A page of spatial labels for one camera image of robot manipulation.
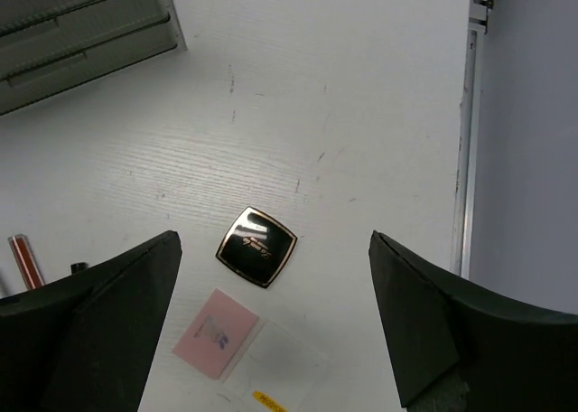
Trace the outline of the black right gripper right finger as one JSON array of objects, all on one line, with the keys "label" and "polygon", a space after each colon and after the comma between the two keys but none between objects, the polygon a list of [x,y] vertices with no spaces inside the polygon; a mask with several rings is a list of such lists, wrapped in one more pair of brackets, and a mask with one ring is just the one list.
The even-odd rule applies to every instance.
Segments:
[{"label": "black right gripper right finger", "polygon": [[402,408],[577,408],[574,314],[477,286],[380,232],[368,255]]}]

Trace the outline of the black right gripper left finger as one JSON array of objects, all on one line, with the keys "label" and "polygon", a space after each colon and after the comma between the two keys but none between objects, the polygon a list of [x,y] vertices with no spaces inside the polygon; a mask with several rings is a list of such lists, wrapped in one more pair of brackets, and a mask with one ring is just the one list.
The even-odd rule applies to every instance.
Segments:
[{"label": "black right gripper left finger", "polygon": [[136,411],[182,259],[167,230],[1,301],[3,411]]}]

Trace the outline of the clear acrylic organizer with drawers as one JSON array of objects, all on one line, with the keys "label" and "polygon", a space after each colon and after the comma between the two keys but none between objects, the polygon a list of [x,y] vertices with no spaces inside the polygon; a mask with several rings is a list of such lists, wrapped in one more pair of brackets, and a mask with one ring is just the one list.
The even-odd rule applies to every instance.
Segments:
[{"label": "clear acrylic organizer with drawers", "polygon": [[1,112],[185,46],[173,0],[1,0]]}]

